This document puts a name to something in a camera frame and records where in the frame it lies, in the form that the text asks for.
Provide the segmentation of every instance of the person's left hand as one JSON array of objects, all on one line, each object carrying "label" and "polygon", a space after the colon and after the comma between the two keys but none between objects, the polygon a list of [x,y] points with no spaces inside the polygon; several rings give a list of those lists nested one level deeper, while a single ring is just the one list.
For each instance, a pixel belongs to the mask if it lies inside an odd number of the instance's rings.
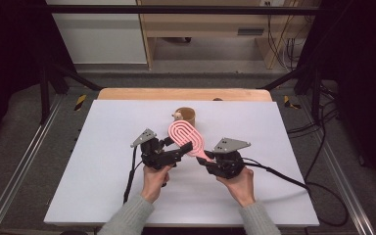
[{"label": "person's left hand", "polygon": [[148,202],[153,204],[161,194],[163,184],[169,181],[169,174],[172,165],[166,165],[160,170],[147,166],[143,167],[144,181],[143,190],[140,195]]}]

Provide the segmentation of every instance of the person's hand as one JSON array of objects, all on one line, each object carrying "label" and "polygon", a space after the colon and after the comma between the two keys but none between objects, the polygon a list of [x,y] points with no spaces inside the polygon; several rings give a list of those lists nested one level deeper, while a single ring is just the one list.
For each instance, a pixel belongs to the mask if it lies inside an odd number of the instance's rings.
[{"label": "person's hand", "polygon": [[140,195],[148,202],[153,204],[161,194],[163,184],[169,181],[169,174],[172,165],[166,165],[160,170],[147,166],[143,167],[144,181],[143,190]]},{"label": "person's hand", "polygon": [[256,202],[253,185],[253,171],[246,167],[234,178],[226,179],[217,177],[216,180],[223,183],[231,196],[242,206],[246,207]]}]

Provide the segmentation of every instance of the white table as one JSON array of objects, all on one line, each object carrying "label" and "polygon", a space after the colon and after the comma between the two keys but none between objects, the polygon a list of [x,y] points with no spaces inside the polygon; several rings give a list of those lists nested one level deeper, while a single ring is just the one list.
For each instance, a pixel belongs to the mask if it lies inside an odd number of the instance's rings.
[{"label": "white table", "polygon": [[[137,101],[96,100],[81,130],[69,164],[45,216],[56,225],[102,225],[121,207],[131,168],[130,144],[146,128],[167,137],[179,107],[191,107],[206,149],[222,137],[244,140],[251,147],[239,150],[303,182],[282,118],[274,102],[244,101]],[[278,226],[319,225],[305,189],[261,168],[254,168],[255,195],[263,201]],[[143,184],[142,167],[136,171],[130,197]],[[196,159],[183,157],[170,171],[170,181],[155,202],[147,226],[242,226],[239,206],[227,189]]]}]

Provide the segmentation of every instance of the aluminum rail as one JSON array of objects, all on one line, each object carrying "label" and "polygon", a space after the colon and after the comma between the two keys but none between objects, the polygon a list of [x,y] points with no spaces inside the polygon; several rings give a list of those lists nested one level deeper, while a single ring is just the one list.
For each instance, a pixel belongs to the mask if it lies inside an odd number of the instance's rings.
[{"label": "aluminum rail", "polygon": [[171,5],[25,5],[25,11],[56,14],[205,14],[205,15],[291,15],[317,16],[335,10],[318,7],[236,7]]}]

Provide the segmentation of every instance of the red and white object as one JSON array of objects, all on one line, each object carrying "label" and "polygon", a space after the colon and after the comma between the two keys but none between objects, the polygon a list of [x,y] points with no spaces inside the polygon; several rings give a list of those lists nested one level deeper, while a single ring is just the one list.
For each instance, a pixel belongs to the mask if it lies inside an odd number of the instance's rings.
[{"label": "red and white object", "polygon": [[167,130],[169,137],[176,145],[182,145],[192,142],[192,150],[187,153],[188,156],[198,157],[212,162],[212,160],[204,153],[204,139],[198,130],[186,120],[174,121]]}]

